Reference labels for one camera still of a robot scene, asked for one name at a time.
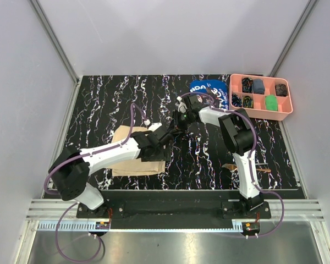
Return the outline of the beige cloth napkin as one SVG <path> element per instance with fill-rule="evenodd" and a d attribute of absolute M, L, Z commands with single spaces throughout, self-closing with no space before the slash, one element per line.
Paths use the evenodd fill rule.
<path fill-rule="evenodd" d="M 113 135 L 112 143 L 124 140 L 129 133 L 129 126 L 119 126 Z M 143 176 L 163 173 L 165 171 L 165 161 L 142 162 L 141 159 L 122 161 L 108 166 L 112 170 L 112 177 L 121 176 Z"/>

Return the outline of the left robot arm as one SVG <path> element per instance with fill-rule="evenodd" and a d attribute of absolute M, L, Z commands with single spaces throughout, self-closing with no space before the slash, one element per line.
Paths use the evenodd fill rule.
<path fill-rule="evenodd" d="M 48 178 L 62 200 L 83 204 L 93 216 L 101 218 L 107 213 L 108 205 L 98 188 L 89 184 L 89 176 L 119 162 L 162 161 L 172 138 L 172 130 L 156 123 L 111 144 L 81 150 L 68 148 L 49 169 Z"/>

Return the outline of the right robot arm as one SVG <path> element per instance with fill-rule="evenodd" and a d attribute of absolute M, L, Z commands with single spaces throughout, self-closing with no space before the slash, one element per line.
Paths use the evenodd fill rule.
<path fill-rule="evenodd" d="M 244 109 L 232 111 L 213 104 L 213 97 L 204 93 L 188 92 L 177 97 L 170 127 L 178 133 L 186 131 L 192 123 L 220 128 L 239 176 L 240 199 L 236 210 L 243 217 L 251 218 L 264 202 L 255 167 L 256 130 Z"/>

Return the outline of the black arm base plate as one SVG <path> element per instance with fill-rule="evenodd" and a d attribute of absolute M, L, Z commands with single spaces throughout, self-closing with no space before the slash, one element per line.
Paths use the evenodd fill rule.
<path fill-rule="evenodd" d="M 111 217 L 111 228 L 121 230 L 228 229 L 233 220 L 272 218 L 262 197 L 251 209 L 237 190 L 105 190 L 104 203 L 95 210 L 78 206 L 77 218 Z"/>

